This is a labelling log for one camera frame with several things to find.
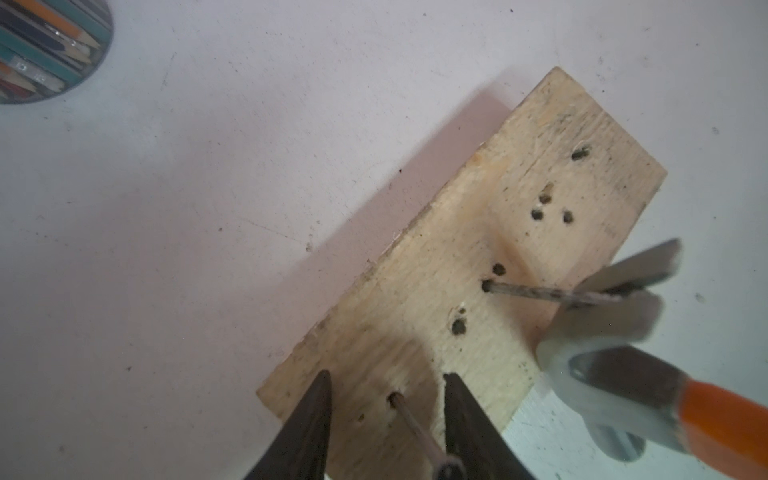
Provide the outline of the claw hammer orange black handle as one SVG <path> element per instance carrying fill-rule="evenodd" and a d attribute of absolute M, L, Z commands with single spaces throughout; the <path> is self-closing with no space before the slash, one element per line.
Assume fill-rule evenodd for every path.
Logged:
<path fill-rule="evenodd" d="M 733 479 L 767 476 L 767 409 L 637 348 L 662 316 L 651 286 L 677 273 L 672 239 L 605 267 L 579 292 L 621 295 L 605 305 L 561 304 L 536 349 L 552 390 L 609 457 L 639 459 L 647 442 L 692 455 Z"/>

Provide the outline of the wooden block with nails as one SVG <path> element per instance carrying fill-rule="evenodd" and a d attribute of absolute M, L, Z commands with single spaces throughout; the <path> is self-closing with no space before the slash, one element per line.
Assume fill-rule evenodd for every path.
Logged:
<path fill-rule="evenodd" d="M 539 370 L 556 307 L 490 294 L 504 280 L 570 289 L 608 265 L 665 169 L 570 75 L 552 69 L 258 388 L 286 419 L 321 370 L 332 380 L 327 473 L 426 479 L 427 459 L 388 402 L 402 393 L 444 436 L 455 372 L 498 429 Z"/>

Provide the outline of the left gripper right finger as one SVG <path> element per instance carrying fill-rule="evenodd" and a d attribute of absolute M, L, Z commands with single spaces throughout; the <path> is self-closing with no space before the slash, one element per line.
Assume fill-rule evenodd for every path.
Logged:
<path fill-rule="evenodd" d="M 446 373 L 447 452 L 462 460 L 468 479 L 533 480 L 457 373 Z"/>

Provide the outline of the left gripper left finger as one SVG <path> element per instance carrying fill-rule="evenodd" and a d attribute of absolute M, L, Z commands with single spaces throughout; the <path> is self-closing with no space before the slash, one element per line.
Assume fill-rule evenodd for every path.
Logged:
<path fill-rule="evenodd" d="M 324 479 L 331 420 L 331 374 L 321 370 L 245 479 Z"/>

